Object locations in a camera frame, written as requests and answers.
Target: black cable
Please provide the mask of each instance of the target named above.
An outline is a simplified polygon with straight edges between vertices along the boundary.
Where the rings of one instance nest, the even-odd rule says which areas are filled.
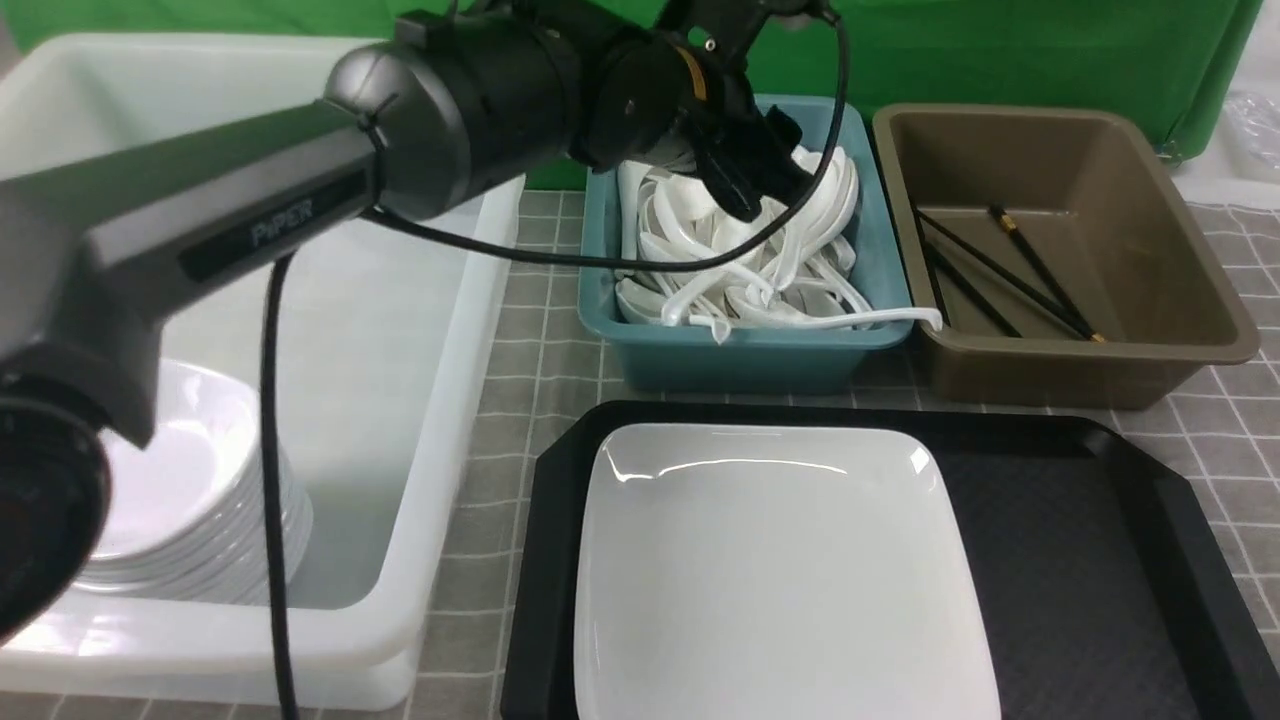
[[[845,118],[845,96],[849,86],[849,36],[845,32],[845,23],[840,15],[836,13],[829,13],[823,17],[823,19],[836,31],[836,38],[840,45],[840,65],[836,70],[836,97],[835,108],[831,113],[831,127],[827,129],[827,141],[822,146],[822,158],[818,160],[818,168],[813,173],[813,182],[809,187],[800,195],[800,199],[791,204],[786,210],[783,210],[777,218],[773,219],[768,225],[760,232],[755,233],[750,240],[739,245],[733,250],[717,255],[714,258],[707,258],[703,260],[690,260],[686,263],[660,263],[654,260],[623,260],[621,258],[594,258],[590,255],[572,255],[568,252],[539,252],[535,250],[520,250],[516,247],[503,247],[499,245],[493,245],[490,242],[481,242],[465,237],[461,234],[454,234],[451,232],[428,228],[419,225],[411,220],[401,218],[393,213],[388,213],[381,209],[370,209],[361,213],[361,218],[379,224],[384,228],[402,232],[404,234],[411,234],[413,237],[420,237],[422,240],[430,240],[433,242],[439,242],[442,245],[448,245],[451,247],[458,247],[461,250],[470,250],[472,252],[480,252],[481,255],[492,255],[494,258],[502,258],[504,260],[512,260],[516,263],[531,263],[536,265],[567,265],[573,268],[604,268],[609,270],[639,270],[646,273],[696,273],[700,270],[709,270],[717,268],[726,263],[733,261],[748,252],[755,250],[774,233],[777,233],[785,224],[791,222],[791,218],[799,213],[813,193],[818,190],[818,183],[822,182],[822,177],[827,173],[827,168],[831,165],[831,159],[835,156],[836,145],[840,142],[840,126]]]
[[[275,346],[280,327],[280,296],[293,255],[271,266],[262,311],[262,348],[259,384],[259,410],[262,436],[262,524],[266,530],[266,584],[270,596],[271,655],[275,661],[275,689],[282,720],[298,720],[298,698],[293,689],[293,659],[289,656],[289,605],[285,598],[284,528],[280,519],[280,442],[275,420]]]

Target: black chopstick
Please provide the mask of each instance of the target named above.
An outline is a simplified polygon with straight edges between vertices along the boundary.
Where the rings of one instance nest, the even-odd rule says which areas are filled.
[[[920,246],[925,249],[924,251],[924,270],[929,274],[929,288],[933,291],[933,304],[938,306],[938,313],[942,314],[942,324],[951,324],[951,314],[947,313],[947,302],[942,299],[942,286],[938,284],[938,273],[934,269],[934,263],[929,259],[929,250],[932,249],[929,243],[924,240],[924,228],[920,225],[920,218],[913,217],[911,220],[915,223],[915,234],[920,238]]]
[[[1048,291],[1053,293],[1059,305],[1061,305],[1068,313],[1075,315],[1075,319],[1080,322],[1080,325],[1089,331],[1089,340],[1094,342],[1105,342],[1102,336],[1098,334],[1093,329],[1093,325],[1091,325],[1084,318],[1084,313],[1080,313],[1080,309],[1075,306],[1075,302],[1071,302],[1071,297],[1066,295],[1066,291],[1062,290],[1061,284],[1059,284],[1057,278],[1055,278],[1053,273],[1048,270],[1048,265],[1046,265],[1044,260],[1042,260],[1039,254],[1036,252],[1032,243],[1027,241],[1027,236],[1024,236],[1023,231],[1018,228],[1018,223],[1014,222],[1014,218],[1009,215],[1005,208],[992,204],[987,208],[987,213],[995,218],[997,223],[1000,223],[1000,228],[1005,231],[1009,240],[1014,241],[1014,247],[1018,249],[1018,252],[1020,252],[1032,269],[1036,270],[1036,274],[1039,275],[1041,282],[1048,287]]]
[[[980,310],[982,314],[986,315],[988,320],[991,320],[997,328],[1000,328],[1000,332],[1005,333],[1009,337],[1023,337],[1023,333],[1018,332],[1018,328],[1015,328],[1012,323],[1010,323],[1004,315],[1001,315],[1000,310],[996,310],[996,306],[992,305],[991,301],[988,301],[986,297],[983,297],[980,292],[978,292],[978,288],[973,287],[973,283],[970,283],[960,273],[960,270],[951,264],[951,260],[947,260],[947,256],[943,255],[941,250],[934,247],[932,242],[923,238],[920,242],[920,247],[924,249],[924,263],[925,265],[929,266],[929,277],[931,279],[934,281],[933,293],[937,295],[940,304],[942,302],[942,292],[937,287],[937,278],[933,275],[933,268],[937,268],[940,272],[942,272],[942,274],[945,274],[947,279],[950,279],[957,288],[960,288],[960,292],[969,299],[969,302],[973,302],[974,306],[977,306],[978,310]]]
[[[1062,307],[1060,307],[1056,302],[1053,302],[1048,297],[1044,297],[1044,295],[1041,293],[1041,291],[1038,291],[1034,287],[1032,287],[1032,286],[1027,284],[1025,282],[1023,282],[1021,278],[1019,278],[1018,275],[1015,275],[1015,274],[1010,273],[1009,270],[1006,270],[1005,268],[1002,268],[1000,265],[1000,263],[996,263],[995,260],[992,260],[991,258],[988,258],[986,252],[983,252],[983,251],[978,250],[977,247],[969,245],[963,237],[960,237],[956,233],[948,231],[941,223],[938,223],[933,218],[925,215],[919,209],[915,210],[915,214],[919,215],[919,218],[922,220],[924,220],[925,223],[928,223],[929,227],[932,227],[933,229],[936,229],[940,233],[942,233],[947,240],[950,240],[951,242],[959,245],[965,252],[968,252],[969,255],[973,255],[973,258],[977,259],[983,265],[986,265],[987,269],[989,269],[991,272],[993,272],[997,275],[1000,275],[1009,284],[1016,287],[1027,297],[1030,297],[1046,313],[1048,313],[1050,315],[1053,315],[1055,318],[1057,318],[1057,320],[1060,323],[1062,323],[1064,325],[1071,328],[1073,331],[1075,331],[1075,334],[1080,336],[1080,338],[1083,338],[1083,340],[1093,340],[1093,332],[1089,331],[1089,328],[1084,327],[1084,324],[1082,324],[1079,319],[1076,319],[1070,313],[1068,313],[1066,310],[1064,310]]]

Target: green backdrop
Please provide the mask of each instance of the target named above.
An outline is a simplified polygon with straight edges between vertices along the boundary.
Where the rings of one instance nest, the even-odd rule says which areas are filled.
[[[650,22],[660,0],[598,0]],[[1152,143],[1203,151],[1262,0],[833,0],[852,41],[850,101],[1097,108]],[[83,31],[198,31],[379,37],[398,13],[447,0],[0,0],[19,47]],[[829,29],[765,31],[762,92],[831,95]],[[571,163],[538,187],[579,187]]]

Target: brown plastic tray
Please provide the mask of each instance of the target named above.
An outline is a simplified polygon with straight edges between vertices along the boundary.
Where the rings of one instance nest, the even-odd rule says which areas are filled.
[[[938,395],[1140,409],[1204,365],[1257,352],[1248,311],[1133,123],[1087,110],[893,105],[877,113],[874,135],[915,305],[938,302],[913,202],[1050,295],[987,214],[998,202],[1108,341],[1078,340],[924,225],[924,237],[1024,336],[1005,337],[938,274],[948,327],[924,331]]]

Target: white square plate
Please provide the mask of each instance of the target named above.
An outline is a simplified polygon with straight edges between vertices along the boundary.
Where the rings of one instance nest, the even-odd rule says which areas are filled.
[[[579,560],[582,720],[998,720],[929,451],[890,430],[637,424]]]

